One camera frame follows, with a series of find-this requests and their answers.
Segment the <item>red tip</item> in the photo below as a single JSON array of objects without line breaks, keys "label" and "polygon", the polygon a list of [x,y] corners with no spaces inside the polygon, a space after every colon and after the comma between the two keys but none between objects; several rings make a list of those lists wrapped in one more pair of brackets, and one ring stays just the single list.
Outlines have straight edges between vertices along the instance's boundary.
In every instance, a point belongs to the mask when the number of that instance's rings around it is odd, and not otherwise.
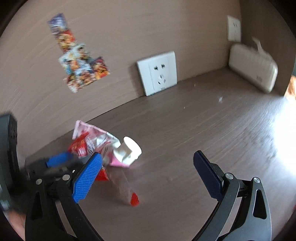
[{"label": "red tip", "polygon": [[137,206],[137,205],[139,205],[139,198],[138,198],[138,196],[137,196],[137,194],[135,194],[134,192],[133,192],[133,194],[132,194],[132,196],[131,196],[131,205],[133,206],[133,207],[135,207],[135,206]]},{"label": "red tip", "polygon": [[99,174],[96,176],[96,181],[109,181],[109,178],[107,176],[106,170],[102,168],[99,171]]}]

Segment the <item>red object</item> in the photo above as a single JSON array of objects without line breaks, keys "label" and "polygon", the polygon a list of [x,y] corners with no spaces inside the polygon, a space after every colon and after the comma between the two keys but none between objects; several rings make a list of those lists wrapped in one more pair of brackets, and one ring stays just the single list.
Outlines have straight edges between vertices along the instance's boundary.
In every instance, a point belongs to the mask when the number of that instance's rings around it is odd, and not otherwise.
[{"label": "red object", "polygon": [[87,153],[87,144],[85,141],[85,137],[88,134],[89,134],[88,132],[85,132],[81,136],[77,137],[70,145],[68,151],[70,151],[73,154],[78,155],[79,157],[87,156],[88,153]]},{"label": "red object", "polygon": [[139,203],[140,202],[139,202],[139,198],[138,198],[137,194],[133,192],[133,194],[131,196],[131,205],[133,207],[135,207],[135,206],[139,205]]},{"label": "red object", "polygon": [[109,181],[106,170],[104,167],[99,171],[99,174],[96,176],[96,181]]}]

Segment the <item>dark blue gripper pad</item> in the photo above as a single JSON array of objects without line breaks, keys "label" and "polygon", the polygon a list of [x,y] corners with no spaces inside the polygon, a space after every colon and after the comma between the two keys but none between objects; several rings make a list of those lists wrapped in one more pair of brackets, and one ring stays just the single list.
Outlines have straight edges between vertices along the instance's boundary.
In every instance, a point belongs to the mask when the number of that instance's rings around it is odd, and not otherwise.
[{"label": "dark blue gripper pad", "polygon": [[101,155],[94,153],[74,178],[72,197],[76,203],[86,197],[102,166]]},{"label": "dark blue gripper pad", "polygon": [[193,164],[212,198],[222,201],[222,183],[202,151],[194,153]]},{"label": "dark blue gripper pad", "polygon": [[73,154],[71,152],[63,152],[61,154],[50,157],[46,165],[47,167],[57,167],[72,158]]}]

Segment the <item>silver bolt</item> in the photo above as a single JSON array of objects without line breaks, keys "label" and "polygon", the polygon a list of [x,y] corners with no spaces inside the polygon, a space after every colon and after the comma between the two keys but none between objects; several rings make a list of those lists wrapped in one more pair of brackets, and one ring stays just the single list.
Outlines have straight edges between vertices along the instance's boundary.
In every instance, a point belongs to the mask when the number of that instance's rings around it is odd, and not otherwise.
[{"label": "silver bolt", "polygon": [[257,178],[257,177],[254,177],[254,182],[256,182],[256,183],[260,183],[260,179]]},{"label": "silver bolt", "polygon": [[37,184],[37,185],[39,185],[39,184],[41,184],[41,183],[42,183],[42,179],[39,178],[39,179],[36,180],[36,184]]},{"label": "silver bolt", "polygon": [[64,181],[68,181],[70,179],[70,175],[66,174],[63,176]]},{"label": "silver bolt", "polygon": [[231,173],[226,173],[225,177],[229,180],[233,179],[233,175]]}]

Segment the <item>electrical outlet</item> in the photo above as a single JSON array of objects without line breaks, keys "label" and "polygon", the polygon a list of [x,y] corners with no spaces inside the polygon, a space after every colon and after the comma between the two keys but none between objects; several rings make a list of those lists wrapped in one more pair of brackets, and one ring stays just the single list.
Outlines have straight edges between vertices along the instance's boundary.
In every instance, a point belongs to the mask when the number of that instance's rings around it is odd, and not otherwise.
[{"label": "electrical outlet", "polygon": [[239,19],[232,16],[227,16],[228,19],[228,40],[241,42],[241,23]]},{"label": "electrical outlet", "polygon": [[175,53],[168,52],[137,62],[146,96],[177,84]]}]

